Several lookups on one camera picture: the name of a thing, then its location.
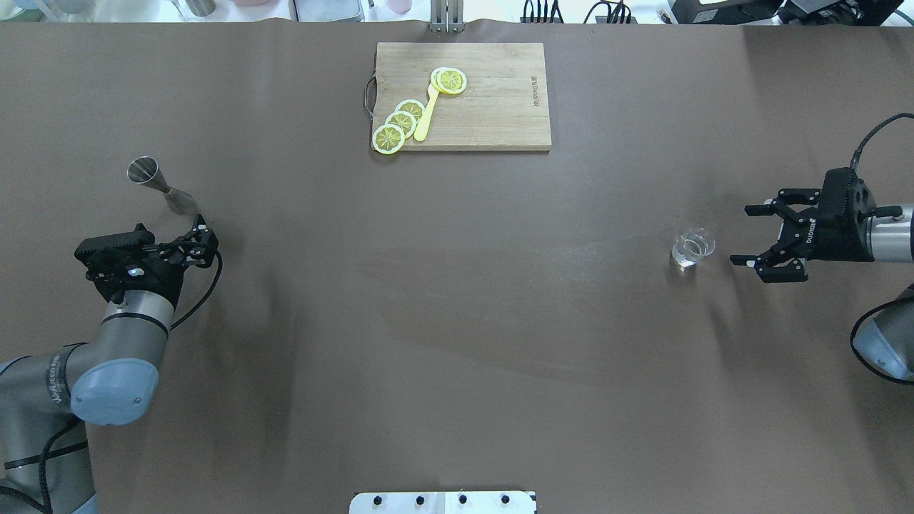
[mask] wooden cutting board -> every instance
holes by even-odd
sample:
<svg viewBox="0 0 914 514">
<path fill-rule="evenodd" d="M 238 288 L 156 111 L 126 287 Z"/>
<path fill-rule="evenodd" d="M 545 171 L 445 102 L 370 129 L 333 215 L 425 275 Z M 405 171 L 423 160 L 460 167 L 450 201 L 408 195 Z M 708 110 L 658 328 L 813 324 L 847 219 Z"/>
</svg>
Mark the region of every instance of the wooden cutting board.
<svg viewBox="0 0 914 514">
<path fill-rule="evenodd" d="M 372 133 L 407 98 L 427 103 L 431 71 L 466 73 L 466 90 L 442 94 L 428 138 L 401 151 L 548 151 L 552 147 L 542 43 L 378 43 Z"/>
</svg>

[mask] cutting board handle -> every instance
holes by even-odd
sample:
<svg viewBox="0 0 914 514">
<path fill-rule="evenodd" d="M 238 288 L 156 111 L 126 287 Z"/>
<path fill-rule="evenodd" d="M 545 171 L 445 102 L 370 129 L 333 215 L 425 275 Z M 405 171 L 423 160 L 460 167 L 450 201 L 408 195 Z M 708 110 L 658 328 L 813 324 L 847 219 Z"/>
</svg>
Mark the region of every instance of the cutting board handle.
<svg viewBox="0 0 914 514">
<path fill-rule="evenodd" d="M 375 102 L 377 102 L 377 74 L 372 72 L 371 78 L 365 83 L 365 95 L 362 97 L 362 105 L 368 111 L 369 121 L 375 120 Z"/>
</svg>

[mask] metal stand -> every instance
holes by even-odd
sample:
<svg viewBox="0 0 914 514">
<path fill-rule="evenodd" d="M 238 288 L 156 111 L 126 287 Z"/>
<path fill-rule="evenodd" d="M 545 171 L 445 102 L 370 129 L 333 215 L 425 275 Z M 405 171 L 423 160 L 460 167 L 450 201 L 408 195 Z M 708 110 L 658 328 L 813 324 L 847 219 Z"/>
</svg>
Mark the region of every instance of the metal stand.
<svg viewBox="0 0 914 514">
<path fill-rule="evenodd" d="M 432 32 L 463 32 L 463 0 L 431 0 Z"/>
</svg>

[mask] yellow lemon slice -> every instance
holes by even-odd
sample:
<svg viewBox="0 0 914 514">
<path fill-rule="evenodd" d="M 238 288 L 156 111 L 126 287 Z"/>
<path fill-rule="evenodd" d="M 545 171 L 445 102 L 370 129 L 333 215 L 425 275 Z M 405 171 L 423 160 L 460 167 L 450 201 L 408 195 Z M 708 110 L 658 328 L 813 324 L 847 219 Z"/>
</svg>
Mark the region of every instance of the yellow lemon slice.
<svg viewBox="0 0 914 514">
<path fill-rule="evenodd" d="M 438 92 L 444 92 L 444 90 L 441 88 L 441 85 L 439 85 L 439 83 L 438 83 L 438 74 L 445 70 L 450 70 L 450 68 L 448 68 L 446 66 L 436 68 L 431 71 L 431 74 L 429 76 L 429 81 L 431 83 L 431 86 L 433 88 L 435 88 L 436 90 L 438 90 Z"/>
<path fill-rule="evenodd" d="M 447 94 L 460 94 L 466 89 L 466 75 L 456 68 L 446 68 L 435 76 L 436 89 Z"/>
<path fill-rule="evenodd" d="M 406 135 L 403 129 L 392 123 L 379 126 L 371 135 L 371 145 L 384 155 L 395 154 L 405 142 Z"/>
<path fill-rule="evenodd" d="M 394 109 L 394 111 L 406 111 L 412 114 L 416 120 L 419 120 L 422 118 L 422 113 L 425 112 L 425 105 L 418 100 L 410 98 L 398 103 L 397 109 Z"/>
<path fill-rule="evenodd" d="M 447 66 L 442 66 L 440 68 L 436 68 L 436 69 L 432 70 L 431 74 L 429 75 L 429 79 L 431 80 L 431 83 L 432 84 L 435 83 L 435 81 L 437 80 L 437 75 L 439 73 L 441 73 L 442 71 L 445 71 L 445 70 L 450 70 L 450 69 L 451 68 L 448 68 Z"/>
<path fill-rule="evenodd" d="M 407 139 L 410 139 L 412 133 L 416 132 L 416 125 L 418 125 L 416 116 L 413 116 L 406 111 L 392 112 L 384 123 L 398 126 L 403 131 L 403 134 L 406 135 Z"/>
</svg>

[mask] glass cup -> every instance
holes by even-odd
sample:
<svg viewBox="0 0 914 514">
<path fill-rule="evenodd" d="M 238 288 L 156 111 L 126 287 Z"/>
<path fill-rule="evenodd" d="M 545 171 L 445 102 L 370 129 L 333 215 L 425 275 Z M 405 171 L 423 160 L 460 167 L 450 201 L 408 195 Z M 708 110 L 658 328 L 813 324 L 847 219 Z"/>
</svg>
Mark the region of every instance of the glass cup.
<svg viewBox="0 0 914 514">
<path fill-rule="evenodd" d="M 714 252 L 714 236 L 706 229 L 688 229 L 679 234 L 670 252 L 680 270 L 691 268 Z"/>
</svg>

